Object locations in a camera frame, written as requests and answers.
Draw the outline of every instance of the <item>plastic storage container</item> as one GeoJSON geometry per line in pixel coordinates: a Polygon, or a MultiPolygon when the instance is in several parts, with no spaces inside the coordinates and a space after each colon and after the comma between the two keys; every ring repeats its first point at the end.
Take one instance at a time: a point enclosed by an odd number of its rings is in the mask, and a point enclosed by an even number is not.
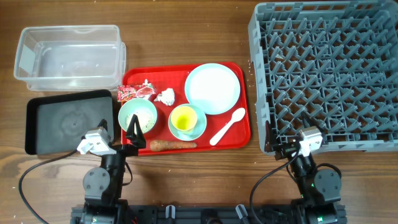
{"type": "Polygon", "coordinates": [[[248,31],[261,149],[266,121],[290,142],[305,111],[326,132],[318,152],[396,151],[397,25],[391,0],[258,4],[248,31]]]}
{"type": "Polygon", "coordinates": [[[27,27],[14,76],[36,91],[112,90],[125,69],[126,46],[117,26],[27,27]]]}

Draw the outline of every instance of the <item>red tray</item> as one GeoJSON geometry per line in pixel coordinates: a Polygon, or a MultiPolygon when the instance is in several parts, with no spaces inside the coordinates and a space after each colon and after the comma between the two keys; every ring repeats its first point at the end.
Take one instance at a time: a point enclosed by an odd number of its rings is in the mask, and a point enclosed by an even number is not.
{"type": "MultiPolygon", "coordinates": [[[[146,133],[145,139],[147,141],[146,149],[140,149],[140,156],[148,155],[159,155],[159,154],[173,154],[182,152],[202,152],[202,151],[212,151],[220,149],[237,149],[245,146],[250,140],[250,122],[248,115],[248,103],[246,101],[246,90],[244,87],[244,77],[243,72],[233,62],[223,62],[220,63],[224,66],[230,68],[238,77],[241,84],[241,95],[239,96],[238,102],[227,112],[218,115],[206,115],[207,117],[207,127],[205,132],[196,140],[195,142],[198,146],[194,149],[177,149],[168,150],[162,152],[152,152],[149,149],[149,143],[151,140],[170,140],[179,141],[176,137],[172,135],[167,125],[167,120],[171,111],[178,105],[188,103],[185,97],[185,80],[187,79],[189,73],[199,66],[197,65],[176,65],[167,67],[149,67],[149,68],[133,68],[128,71],[123,77],[123,85],[133,85],[141,84],[148,79],[150,83],[153,83],[156,87],[158,93],[164,91],[166,88],[173,88],[175,93],[175,102],[173,106],[166,106],[162,102],[154,102],[157,109],[158,118],[154,128],[146,133]],[[246,114],[242,121],[234,123],[224,137],[218,142],[217,145],[210,145],[210,139],[228,122],[232,117],[232,113],[238,108],[245,108],[246,114]]],[[[121,143],[130,143],[126,139],[126,132],[122,130],[121,143]]]]}

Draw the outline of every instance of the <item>black tray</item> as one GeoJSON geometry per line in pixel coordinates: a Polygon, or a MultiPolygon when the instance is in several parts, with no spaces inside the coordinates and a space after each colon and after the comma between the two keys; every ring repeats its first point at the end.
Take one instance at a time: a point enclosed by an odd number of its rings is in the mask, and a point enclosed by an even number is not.
{"type": "Polygon", "coordinates": [[[31,99],[26,109],[25,152],[35,155],[75,150],[81,137],[102,119],[108,122],[113,141],[113,102],[108,90],[31,99]]]}

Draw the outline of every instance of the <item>plate rim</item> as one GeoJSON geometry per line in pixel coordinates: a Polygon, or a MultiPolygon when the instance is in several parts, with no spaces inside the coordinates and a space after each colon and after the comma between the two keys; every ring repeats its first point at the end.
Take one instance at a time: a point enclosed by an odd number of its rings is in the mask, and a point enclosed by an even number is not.
{"type": "Polygon", "coordinates": [[[218,115],[218,114],[223,114],[223,113],[229,111],[229,110],[230,110],[232,107],[234,107],[234,105],[238,102],[239,97],[240,97],[240,95],[241,95],[241,84],[240,84],[240,82],[239,82],[238,76],[232,71],[232,69],[228,68],[227,66],[222,65],[222,64],[219,64],[219,63],[205,63],[205,64],[203,64],[203,65],[197,66],[196,68],[194,68],[194,69],[189,73],[187,79],[185,80],[184,92],[185,92],[185,97],[187,98],[188,102],[189,102],[191,105],[197,106],[197,107],[198,107],[199,109],[201,109],[205,114],[208,114],[208,115],[218,115]],[[207,113],[204,109],[202,109],[201,107],[199,107],[199,106],[197,106],[197,105],[195,105],[195,104],[192,103],[192,100],[190,99],[190,97],[188,97],[188,88],[187,88],[187,85],[188,85],[188,81],[191,80],[191,79],[192,79],[192,76],[195,75],[195,74],[192,75],[192,74],[194,73],[195,70],[197,70],[197,69],[200,68],[200,67],[208,67],[208,66],[214,66],[214,65],[216,65],[217,67],[220,67],[220,68],[222,68],[222,69],[225,69],[228,73],[233,74],[232,78],[234,79],[235,85],[238,85],[238,87],[239,87],[239,88],[238,88],[238,92],[239,92],[239,93],[237,94],[237,97],[236,97],[236,100],[234,100],[234,103],[231,104],[231,107],[228,108],[227,110],[224,110],[224,111],[218,112],[218,113],[207,113]]]}

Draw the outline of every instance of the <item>light blue bowl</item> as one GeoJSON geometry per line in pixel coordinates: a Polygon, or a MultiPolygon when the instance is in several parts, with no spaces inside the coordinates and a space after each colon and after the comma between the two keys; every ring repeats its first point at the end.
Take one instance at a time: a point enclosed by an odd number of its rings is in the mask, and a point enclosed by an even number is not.
{"type": "Polygon", "coordinates": [[[130,114],[135,113],[137,110],[144,110],[144,111],[152,114],[155,121],[154,121],[154,125],[152,127],[150,127],[150,129],[148,130],[148,131],[150,131],[155,126],[155,123],[157,120],[156,107],[151,101],[141,99],[141,98],[129,100],[125,104],[123,104],[122,108],[120,108],[119,115],[118,115],[118,121],[119,121],[120,127],[122,127],[122,129],[124,131],[127,131],[128,126],[126,126],[126,119],[130,114]]]}

